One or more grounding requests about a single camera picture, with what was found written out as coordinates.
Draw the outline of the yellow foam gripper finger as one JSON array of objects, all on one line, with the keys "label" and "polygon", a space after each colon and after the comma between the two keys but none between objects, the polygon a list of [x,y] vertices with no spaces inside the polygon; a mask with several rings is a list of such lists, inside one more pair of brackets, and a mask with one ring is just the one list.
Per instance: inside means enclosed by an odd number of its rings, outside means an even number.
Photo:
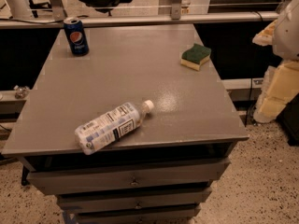
[{"label": "yellow foam gripper finger", "polygon": [[271,122],[298,93],[299,62],[283,60],[278,67],[269,66],[253,118],[259,123]]},{"label": "yellow foam gripper finger", "polygon": [[270,46],[272,45],[273,34],[276,27],[277,20],[272,21],[268,24],[260,33],[256,34],[252,42],[259,46]]}]

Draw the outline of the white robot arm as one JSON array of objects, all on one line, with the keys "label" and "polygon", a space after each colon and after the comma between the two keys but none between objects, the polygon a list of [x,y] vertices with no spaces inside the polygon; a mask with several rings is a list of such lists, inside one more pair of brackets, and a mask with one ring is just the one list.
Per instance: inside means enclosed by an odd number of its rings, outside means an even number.
[{"label": "white robot arm", "polygon": [[278,18],[252,39],[260,45],[271,45],[282,59],[277,68],[270,66],[263,77],[253,118],[259,123],[274,120],[299,93],[299,0],[291,0]]}]

